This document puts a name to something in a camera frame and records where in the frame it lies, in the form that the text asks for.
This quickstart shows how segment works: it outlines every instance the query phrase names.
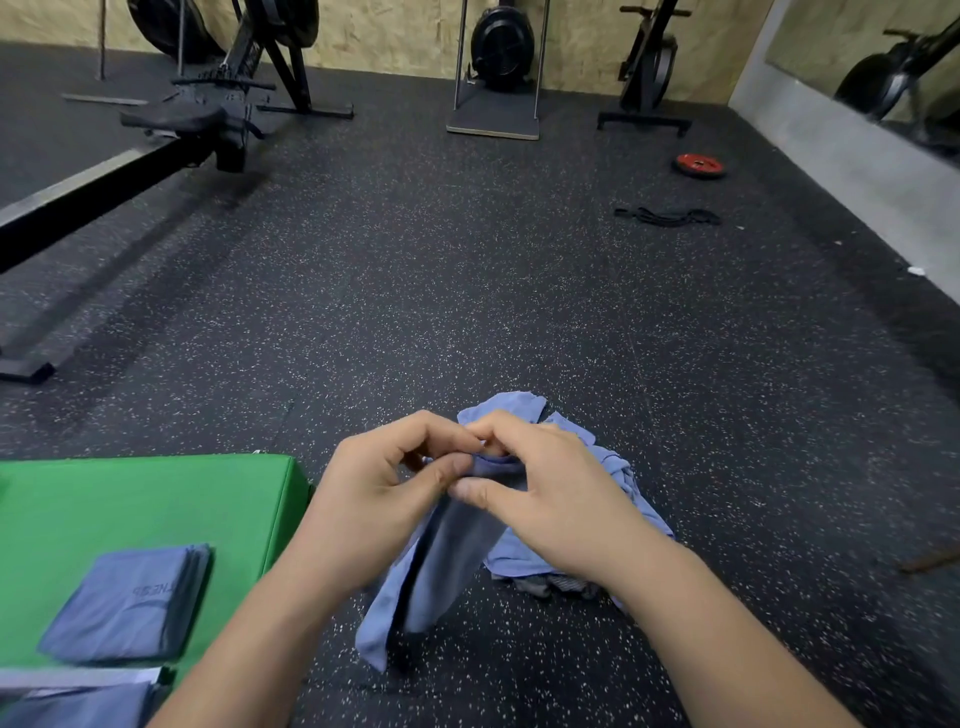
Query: metal pole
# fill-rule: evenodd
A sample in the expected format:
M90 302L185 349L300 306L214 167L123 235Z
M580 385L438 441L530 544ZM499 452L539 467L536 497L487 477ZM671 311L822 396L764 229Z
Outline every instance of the metal pole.
M100 17L97 24L97 81L106 78L107 66L107 0L100 0Z
M546 23L550 17L550 0L543 2L543 30L540 31L540 67L537 69L537 95L534 96L534 118L537 116L537 107L540 105L540 87L543 85L543 54L546 51Z
M177 35L177 75L183 78L183 37L186 35L186 0L180 0L180 32Z
M453 110L460 106L460 66L464 62L464 34L467 32L467 0L460 9L460 42L457 43L457 81L453 85Z

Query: black strap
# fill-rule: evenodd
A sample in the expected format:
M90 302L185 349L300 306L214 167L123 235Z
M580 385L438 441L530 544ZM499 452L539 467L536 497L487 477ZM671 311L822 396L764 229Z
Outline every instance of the black strap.
M656 225L659 228L679 228L691 223L703 223L705 225L720 225L723 223L723 220L716 213L699 208L686 212L669 210L663 214L657 214L646 207L637 207L636 209L618 207L613 211L613 214L616 217L635 217L641 223Z

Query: red weight plate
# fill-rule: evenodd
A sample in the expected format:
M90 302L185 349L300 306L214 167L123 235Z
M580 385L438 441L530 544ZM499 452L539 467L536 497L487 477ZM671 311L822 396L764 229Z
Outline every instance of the red weight plate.
M673 160L673 166L698 180L717 180L727 174L727 168L720 161L705 155L680 155Z

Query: green exercise mat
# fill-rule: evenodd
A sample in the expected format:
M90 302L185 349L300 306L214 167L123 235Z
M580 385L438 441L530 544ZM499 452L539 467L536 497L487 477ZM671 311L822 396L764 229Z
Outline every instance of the green exercise mat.
M36 644L100 554L207 543L182 679L286 546L308 492L285 455L0 462L0 667L52 664Z

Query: hand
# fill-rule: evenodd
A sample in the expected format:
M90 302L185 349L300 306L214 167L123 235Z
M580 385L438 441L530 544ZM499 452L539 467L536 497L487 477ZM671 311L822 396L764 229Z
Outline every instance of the hand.
M635 548L636 535L657 529L580 439L556 425L531 425L498 410L467 429L487 450L523 461L527 492L486 478L458 481L450 494L489 511L551 566L615 591L616 565Z
M426 411L347 437L284 559L296 560L299 578L325 595L346 598L393 563L441 494L469 471L468 453L482 447L464 427ZM435 459L424 465L424 457ZM400 463L416 473L402 484Z

